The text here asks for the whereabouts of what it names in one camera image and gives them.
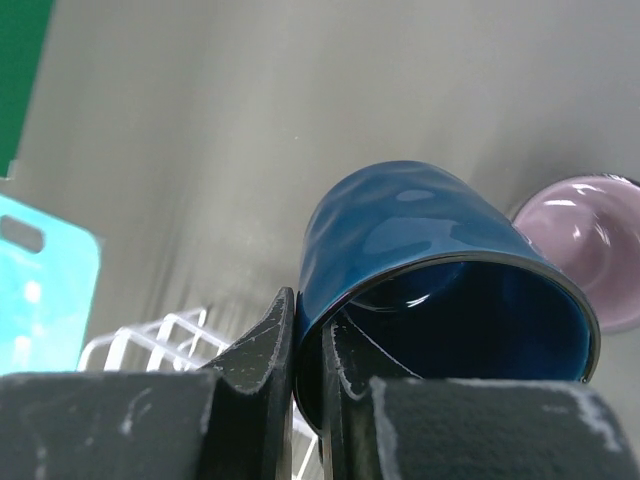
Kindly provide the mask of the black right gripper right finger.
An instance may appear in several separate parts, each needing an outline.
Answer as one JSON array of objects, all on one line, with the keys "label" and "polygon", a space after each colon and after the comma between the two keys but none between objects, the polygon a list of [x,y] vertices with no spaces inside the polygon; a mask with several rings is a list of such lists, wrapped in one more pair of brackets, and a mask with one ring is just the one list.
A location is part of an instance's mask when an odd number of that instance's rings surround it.
[{"label": "black right gripper right finger", "polygon": [[573,382],[412,377],[347,320],[322,333],[329,479],[635,479],[615,415]]}]

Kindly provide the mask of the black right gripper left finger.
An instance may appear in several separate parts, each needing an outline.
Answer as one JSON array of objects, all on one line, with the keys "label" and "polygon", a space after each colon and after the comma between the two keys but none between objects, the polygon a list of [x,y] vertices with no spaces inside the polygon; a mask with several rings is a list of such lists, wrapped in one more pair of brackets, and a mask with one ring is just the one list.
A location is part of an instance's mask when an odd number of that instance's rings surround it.
[{"label": "black right gripper left finger", "polygon": [[188,372],[1,379],[5,479],[288,479],[294,294]]}]

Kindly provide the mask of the dark blue ceramic mug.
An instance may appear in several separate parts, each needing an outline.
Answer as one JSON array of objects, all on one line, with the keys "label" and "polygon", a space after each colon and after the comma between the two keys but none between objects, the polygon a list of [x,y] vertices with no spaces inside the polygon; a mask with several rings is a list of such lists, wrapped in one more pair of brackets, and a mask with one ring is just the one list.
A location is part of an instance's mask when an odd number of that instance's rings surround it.
[{"label": "dark blue ceramic mug", "polygon": [[418,161],[350,174],[307,226],[294,395],[314,429],[322,331],[339,317],[421,378],[587,382],[600,354],[581,289],[469,185]]}]

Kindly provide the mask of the lilac ceramic mug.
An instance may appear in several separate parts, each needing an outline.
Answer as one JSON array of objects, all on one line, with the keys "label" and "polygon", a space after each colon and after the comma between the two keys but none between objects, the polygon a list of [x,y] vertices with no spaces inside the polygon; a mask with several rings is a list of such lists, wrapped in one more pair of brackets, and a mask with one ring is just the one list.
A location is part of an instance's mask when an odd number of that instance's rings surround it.
[{"label": "lilac ceramic mug", "polygon": [[600,329],[639,326],[639,183],[614,174],[554,182],[527,199],[513,225],[588,297]]}]

